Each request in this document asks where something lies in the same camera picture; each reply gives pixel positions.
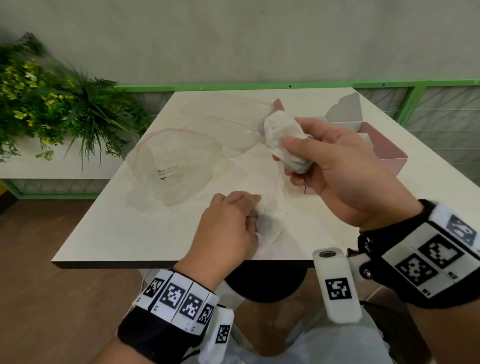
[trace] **table top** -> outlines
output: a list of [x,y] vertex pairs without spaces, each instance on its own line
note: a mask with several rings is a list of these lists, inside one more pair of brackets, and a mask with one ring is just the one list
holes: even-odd
[[[273,102],[280,98],[295,116],[325,115],[354,89],[239,90],[222,94]],[[186,124],[180,109],[207,92],[176,92],[147,133]],[[398,178],[417,198],[442,201],[480,229],[480,189],[363,96],[364,121],[408,155]],[[312,252],[357,245],[358,230],[338,220],[318,196],[304,195],[283,176],[266,147],[257,144],[239,157],[221,159],[212,180],[196,196],[173,207],[149,202],[134,187],[123,163],[52,262],[62,268],[168,267],[188,251],[201,213],[215,193],[235,190],[274,193],[285,229],[281,240],[259,247],[253,260],[311,264]]]

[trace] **left hand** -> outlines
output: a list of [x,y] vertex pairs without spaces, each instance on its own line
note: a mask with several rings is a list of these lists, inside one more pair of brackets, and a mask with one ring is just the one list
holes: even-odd
[[261,198],[242,191],[213,196],[190,250],[174,268],[214,291],[253,245],[256,219],[247,215]]

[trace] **plastic bag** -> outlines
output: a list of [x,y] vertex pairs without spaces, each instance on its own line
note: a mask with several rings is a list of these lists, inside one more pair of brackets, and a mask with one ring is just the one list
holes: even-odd
[[153,198],[172,206],[208,183],[221,154],[222,145],[209,135],[168,128],[146,135],[126,162]]
[[214,137],[226,148],[226,156],[233,157],[262,140],[259,128],[274,111],[272,103],[214,94],[190,101],[180,112],[192,119],[187,129]]

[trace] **cardboard box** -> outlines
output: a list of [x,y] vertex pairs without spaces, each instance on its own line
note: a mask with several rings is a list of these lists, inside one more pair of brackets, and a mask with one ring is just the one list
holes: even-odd
[[[364,121],[340,121],[333,124],[352,129],[358,133],[366,133],[373,143],[373,151],[382,163],[396,176],[407,161],[407,155],[388,138]],[[310,187],[305,187],[306,194],[316,194]]]

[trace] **green leaves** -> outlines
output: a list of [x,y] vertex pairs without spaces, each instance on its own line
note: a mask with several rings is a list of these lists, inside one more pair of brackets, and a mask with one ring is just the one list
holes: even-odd
[[0,44],[0,161],[18,155],[15,141],[36,137],[52,159],[51,146],[65,138],[80,138],[85,157],[102,152],[120,156],[127,141],[119,132],[142,134],[150,124],[143,105],[117,90],[116,82],[91,79],[83,73],[57,67],[43,69],[35,59],[43,55],[30,33],[17,44]]

